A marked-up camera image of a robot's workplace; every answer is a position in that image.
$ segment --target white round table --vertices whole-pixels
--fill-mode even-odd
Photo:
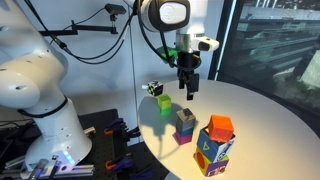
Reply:
[[[319,180],[320,139],[296,115],[258,93],[235,85],[200,80],[194,100],[178,81],[164,84],[171,97],[172,113],[161,116],[157,99],[147,95],[138,112],[142,137],[153,155],[183,180]],[[197,122],[192,142],[179,146],[175,133],[176,111],[189,108]],[[229,116],[236,135],[223,174],[205,177],[193,154],[199,131],[212,114]]]

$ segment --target green block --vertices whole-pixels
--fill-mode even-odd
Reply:
[[[162,116],[170,115],[171,114],[171,107],[170,108],[165,108],[165,109],[160,109],[160,114]]]
[[[171,98],[167,94],[158,96],[158,105],[160,109],[171,108]]]

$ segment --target stacked blocks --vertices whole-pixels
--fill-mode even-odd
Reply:
[[[175,137],[179,145],[191,142],[193,129],[196,121],[194,114],[188,109],[177,111]]]
[[[227,155],[236,138],[233,132],[231,119],[217,115],[212,115],[208,126],[200,130],[194,159],[205,176],[225,171],[229,162]]]
[[[197,146],[210,162],[218,162],[225,155],[229,154],[235,137],[236,136],[233,135],[231,140],[227,143],[212,141],[209,137],[209,129],[208,127],[205,127],[200,130]]]
[[[148,93],[153,96],[159,96],[162,94],[163,84],[159,81],[151,81],[148,83]]]
[[[211,115],[209,122],[209,136],[211,140],[229,142],[233,135],[231,119],[225,116]]]
[[[197,161],[197,164],[200,167],[202,174],[204,174],[205,176],[213,176],[223,173],[229,162],[229,157],[225,156],[220,161],[212,163],[205,155],[202,154],[199,147],[197,148],[196,153],[194,154],[194,158]]]
[[[167,94],[161,94],[158,96],[158,105],[160,107],[161,115],[171,114],[171,98]]]

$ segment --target gray block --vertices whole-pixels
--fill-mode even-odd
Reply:
[[[196,116],[188,108],[177,111],[176,113],[178,115],[176,128],[179,131],[185,131],[194,127]]]

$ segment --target glass wall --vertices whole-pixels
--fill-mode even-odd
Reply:
[[[220,52],[218,80],[251,87],[320,117],[320,1],[240,4]]]

